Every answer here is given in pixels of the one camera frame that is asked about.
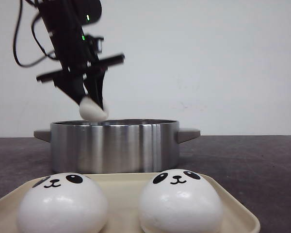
tray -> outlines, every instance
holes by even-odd
[[[110,217],[100,233],[143,233],[137,216],[138,197],[144,185],[157,173],[92,174],[110,204]],[[258,219],[224,190],[214,179],[202,175],[215,188],[224,206],[220,233],[258,233]],[[27,190],[41,178],[26,182],[0,199],[0,233],[18,233],[16,211]]]

cable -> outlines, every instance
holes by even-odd
[[[28,2],[30,5],[33,5],[35,7],[35,4],[30,1],[30,0],[25,0],[26,2]],[[16,63],[21,66],[21,67],[32,67],[38,63],[40,63],[41,61],[43,61],[45,58],[47,58],[47,56],[43,56],[41,58],[39,58],[38,60],[36,60],[35,62],[32,62],[30,64],[22,64],[20,63],[20,61],[18,60],[17,57],[17,53],[16,53],[16,41],[17,41],[17,34],[18,34],[18,30],[19,30],[19,25],[20,25],[20,21],[21,21],[21,15],[23,12],[23,0],[19,0],[19,13],[18,13],[18,19],[17,19],[17,23],[16,23],[16,27],[15,27],[15,32],[14,32],[14,38],[13,38],[13,55],[14,55],[14,59],[16,61]]]
[[[34,26],[35,26],[35,23],[41,18],[41,15],[38,13],[33,21],[32,21],[32,24],[31,24],[31,32],[32,32],[32,35],[34,37],[34,40],[36,41],[36,43],[38,44],[39,48],[41,49],[41,51],[43,52],[43,54],[47,57],[49,57],[50,59],[53,59],[53,60],[58,60],[56,57],[52,57],[51,54],[54,53],[54,50],[52,50],[51,52],[49,53],[46,53],[45,52],[45,49],[41,46],[41,44],[39,43],[37,37],[35,36],[35,32],[34,32]]]

dark gray table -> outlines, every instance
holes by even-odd
[[[0,138],[0,198],[52,174],[49,144]],[[262,233],[291,233],[291,136],[201,136],[181,144],[179,168],[213,177],[253,212]]]

